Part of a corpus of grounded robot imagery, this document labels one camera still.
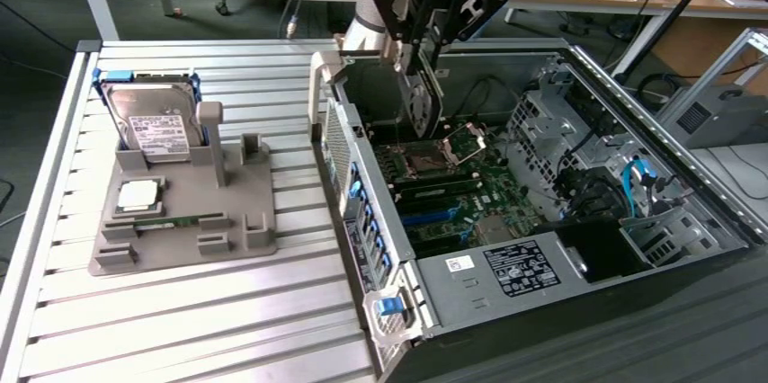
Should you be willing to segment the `grey computer tower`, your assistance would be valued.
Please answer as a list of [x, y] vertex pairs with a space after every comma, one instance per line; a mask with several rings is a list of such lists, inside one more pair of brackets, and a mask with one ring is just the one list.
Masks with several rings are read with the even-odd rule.
[[696, 92], [684, 87], [657, 120], [688, 149], [761, 143], [768, 139], [768, 96], [733, 84]]

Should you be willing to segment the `graphics card with metal bracket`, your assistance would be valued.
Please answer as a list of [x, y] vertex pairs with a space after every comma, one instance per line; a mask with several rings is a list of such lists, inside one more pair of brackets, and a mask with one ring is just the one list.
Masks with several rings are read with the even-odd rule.
[[430, 138], [443, 116], [443, 90], [435, 75], [441, 47], [430, 40], [417, 45], [385, 35], [381, 62], [395, 71], [405, 117], [418, 138]]

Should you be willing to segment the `green RAM stick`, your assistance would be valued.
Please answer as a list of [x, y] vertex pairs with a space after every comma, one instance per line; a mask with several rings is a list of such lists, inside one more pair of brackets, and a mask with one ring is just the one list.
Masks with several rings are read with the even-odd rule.
[[140, 219], [134, 223], [136, 231], [167, 229], [167, 228], [186, 228], [186, 227], [195, 227], [198, 225], [199, 225], [198, 216]]

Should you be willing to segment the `perforated metal disk bay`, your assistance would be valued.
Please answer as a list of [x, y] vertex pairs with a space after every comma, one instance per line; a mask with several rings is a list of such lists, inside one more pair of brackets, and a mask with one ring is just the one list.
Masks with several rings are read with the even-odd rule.
[[592, 88], [565, 64], [545, 68], [526, 85], [508, 130], [524, 168], [546, 185], [562, 170], [602, 163], [598, 145], [622, 132]]

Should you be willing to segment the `open metal socket cover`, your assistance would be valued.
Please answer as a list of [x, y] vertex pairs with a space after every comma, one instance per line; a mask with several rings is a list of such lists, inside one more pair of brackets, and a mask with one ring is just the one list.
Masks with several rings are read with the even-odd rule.
[[467, 122], [441, 140], [441, 151], [447, 162], [459, 166], [486, 148], [485, 132]]

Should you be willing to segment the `silver CPU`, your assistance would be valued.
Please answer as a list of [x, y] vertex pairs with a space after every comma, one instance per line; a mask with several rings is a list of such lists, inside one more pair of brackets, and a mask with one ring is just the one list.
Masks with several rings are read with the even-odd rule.
[[122, 184], [116, 212], [140, 212], [155, 209], [159, 204], [159, 182], [155, 180], [134, 180]]

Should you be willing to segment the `grey metal disk bay bracket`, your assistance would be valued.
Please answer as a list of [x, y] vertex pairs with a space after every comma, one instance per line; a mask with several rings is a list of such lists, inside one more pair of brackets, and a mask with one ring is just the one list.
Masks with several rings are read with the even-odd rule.
[[624, 218], [620, 227], [654, 267], [723, 250], [703, 223], [684, 208], [646, 218]]

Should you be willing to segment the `silver chipset heatsink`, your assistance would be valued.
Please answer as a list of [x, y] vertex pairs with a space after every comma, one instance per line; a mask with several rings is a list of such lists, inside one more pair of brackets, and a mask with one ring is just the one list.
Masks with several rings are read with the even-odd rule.
[[492, 245], [514, 240], [510, 228], [501, 215], [489, 215], [478, 220], [478, 237], [483, 244]]

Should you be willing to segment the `aluminium profile frame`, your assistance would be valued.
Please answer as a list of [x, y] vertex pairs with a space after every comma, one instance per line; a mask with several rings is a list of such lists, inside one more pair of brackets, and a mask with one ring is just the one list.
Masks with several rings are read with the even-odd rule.
[[757, 94], [768, 94], [768, 29], [744, 30], [691, 89], [696, 92], [729, 84]]

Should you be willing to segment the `green motherboard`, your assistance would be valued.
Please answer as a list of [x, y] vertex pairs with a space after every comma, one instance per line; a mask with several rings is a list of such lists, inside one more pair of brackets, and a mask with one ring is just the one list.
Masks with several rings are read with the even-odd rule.
[[[441, 145], [441, 140], [465, 124], [466, 122], [455, 127], [447, 126], [443, 133], [433, 139], [410, 141], [390, 139], [373, 146], [375, 160], [393, 197], [399, 220], [405, 215], [458, 208], [451, 221], [414, 227], [403, 226], [407, 241], [419, 258], [486, 245], [478, 237], [477, 223], [481, 218], [489, 215], [501, 215], [504, 217], [514, 238], [526, 236], [534, 227], [545, 221], [538, 207], [526, 197], [528, 188], [514, 178], [509, 167], [509, 158], [493, 146], [494, 136], [485, 130], [483, 126], [475, 123], [485, 132], [486, 148], [459, 166], [450, 164], [455, 169], [453, 174], [427, 176], [418, 179], [403, 175], [401, 147], [410, 142], [423, 141], [434, 141]], [[393, 189], [397, 183], [462, 174], [479, 177], [482, 180], [482, 186], [469, 194], [410, 202], [395, 202]]]

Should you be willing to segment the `black installed RAM stick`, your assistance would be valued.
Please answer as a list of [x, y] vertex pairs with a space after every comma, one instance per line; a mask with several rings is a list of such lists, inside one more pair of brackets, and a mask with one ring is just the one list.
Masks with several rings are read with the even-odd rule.
[[449, 175], [410, 182], [397, 183], [393, 194], [395, 202], [410, 202], [434, 198], [453, 197], [473, 192], [482, 186], [479, 177]]

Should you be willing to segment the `blue expansion slot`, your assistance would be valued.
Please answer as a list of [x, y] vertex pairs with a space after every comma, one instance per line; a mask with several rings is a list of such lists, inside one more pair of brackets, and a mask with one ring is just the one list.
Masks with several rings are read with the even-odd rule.
[[405, 227], [414, 227], [429, 225], [434, 223], [443, 223], [451, 221], [458, 212], [458, 208], [442, 209], [433, 212], [421, 214], [405, 215], [401, 217], [401, 222]]

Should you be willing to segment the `CPU socket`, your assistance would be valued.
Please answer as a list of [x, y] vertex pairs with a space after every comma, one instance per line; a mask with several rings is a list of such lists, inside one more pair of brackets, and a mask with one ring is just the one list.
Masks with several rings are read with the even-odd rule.
[[401, 147], [403, 175], [409, 178], [447, 175], [455, 172], [434, 141], [410, 142]]

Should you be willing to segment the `grey power supply unit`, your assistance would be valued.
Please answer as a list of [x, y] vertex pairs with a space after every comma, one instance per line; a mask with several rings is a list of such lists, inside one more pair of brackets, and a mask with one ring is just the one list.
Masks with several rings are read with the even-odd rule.
[[417, 265], [435, 318], [431, 336], [593, 295], [654, 269], [614, 221], [561, 226]]

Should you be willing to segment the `open grey PC case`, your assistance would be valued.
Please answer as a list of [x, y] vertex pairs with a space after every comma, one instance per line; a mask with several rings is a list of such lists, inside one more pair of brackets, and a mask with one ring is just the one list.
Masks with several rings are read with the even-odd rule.
[[[665, 301], [768, 246], [768, 139], [688, 149], [585, 51], [566, 41], [479, 40], [443, 55], [435, 71], [443, 116], [430, 138], [417, 137], [395, 71], [377, 53], [330, 51], [315, 59], [329, 87], [326, 111], [311, 117], [315, 156], [379, 383], [466, 379], [572, 332], [600, 332], [608, 321]], [[602, 163], [562, 170], [546, 185], [524, 168], [508, 122], [526, 85], [558, 64], [573, 68], [622, 132], [598, 145]], [[514, 178], [545, 219], [526, 236], [573, 224], [620, 224], [624, 218], [684, 208], [723, 250], [654, 267], [593, 295], [431, 336], [435, 318], [417, 265], [425, 258], [407, 241], [373, 146], [390, 139], [433, 139], [447, 126], [465, 122], [494, 136], [493, 146], [509, 158]], [[373, 302], [387, 297], [402, 298], [401, 315], [377, 315]]]

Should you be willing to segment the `blue case latch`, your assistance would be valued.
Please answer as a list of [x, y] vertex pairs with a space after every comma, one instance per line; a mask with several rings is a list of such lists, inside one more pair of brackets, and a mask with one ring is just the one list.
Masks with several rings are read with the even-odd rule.
[[373, 302], [378, 316], [395, 316], [405, 312], [405, 302], [401, 297], [379, 298]]

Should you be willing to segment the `grey parts rack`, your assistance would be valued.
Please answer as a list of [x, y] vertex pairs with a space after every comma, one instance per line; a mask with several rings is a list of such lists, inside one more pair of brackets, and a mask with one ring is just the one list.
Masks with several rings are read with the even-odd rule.
[[[100, 214], [88, 272], [93, 276], [146, 272], [272, 254], [276, 214], [270, 148], [255, 133], [238, 142], [219, 137], [223, 108], [202, 102], [195, 117], [207, 143], [182, 162], [151, 163], [136, 150], [119, 150]], [[122, 184], [159, 182], [159, 204], [116, 212]], [[140, 219], [198, 216], [199, 225], [136, 231]]]

